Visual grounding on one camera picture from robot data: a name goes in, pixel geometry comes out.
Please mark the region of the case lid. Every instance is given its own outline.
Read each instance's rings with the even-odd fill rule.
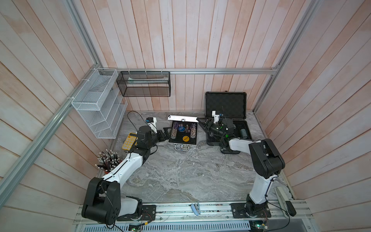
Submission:
[[[246,119],[245,92],[206,92],[205,117],[211,118],[212,111],[219,111],[226,118]]]

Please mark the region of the yellow sticker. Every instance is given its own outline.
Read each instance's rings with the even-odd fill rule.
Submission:
[[[184,142],[188,142],[189,141],[189,137],[188,136],[183,136],[183,141]]]

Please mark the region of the white bracket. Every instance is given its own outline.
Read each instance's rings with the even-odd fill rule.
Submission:
[[[216,111],[213,110],[211,115],[214,117],[214,123],[217,124],[219,122],[220,114],[216,114]]]
[[[276,192],[276,196],[277,196],[277,200],[278,200],[279,205],[281,206],[281,208],[283,208],[284,210],[287,211],[286,201],[289,200],[289,198],[286,196],[283,188],[282,187],[275,187],[275,192]],[[289,218],[289,216],[287,216],[285,211],[282,210],[282,213],[286,218]]]
[[[190,116],[169,115],[167,119],[172,120],[172,121],[182,121],[182,122],[198,122],[197,117],[190,117]]]

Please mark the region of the wooden wall panel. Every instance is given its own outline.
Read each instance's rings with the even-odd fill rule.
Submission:
[[[74,1],[103,65],[109,68],[272,67],[310,2]],[[201,110],[206,91],[239,91],[247,93],[248,109],[253,109],[269,78],[175,75],[168,99],[130,97],[129,101],[134,110]]]
[[[370,14],[370,0],[323,1],[256,112],[322,231],[371,227],[359,217],[371,208]]]
[[[94,62],[63,1],[1,1],[0,24],[2,179]],[[2,231],[70,230],[107,144],[72,111],[0,210]]]

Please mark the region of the black carrying case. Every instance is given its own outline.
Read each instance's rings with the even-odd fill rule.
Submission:
[[[226,118],[233,119],[236,126],[233,136],[241,137],[240,130],[245,129],[247,139],[252,140],[246,119],[246,100],[245,92],[206,92],[205,93],[205,117],[213,118],[212,111],[224,114]],[[221,144],[206,133],[206,143],[209,146],[220,146]]]

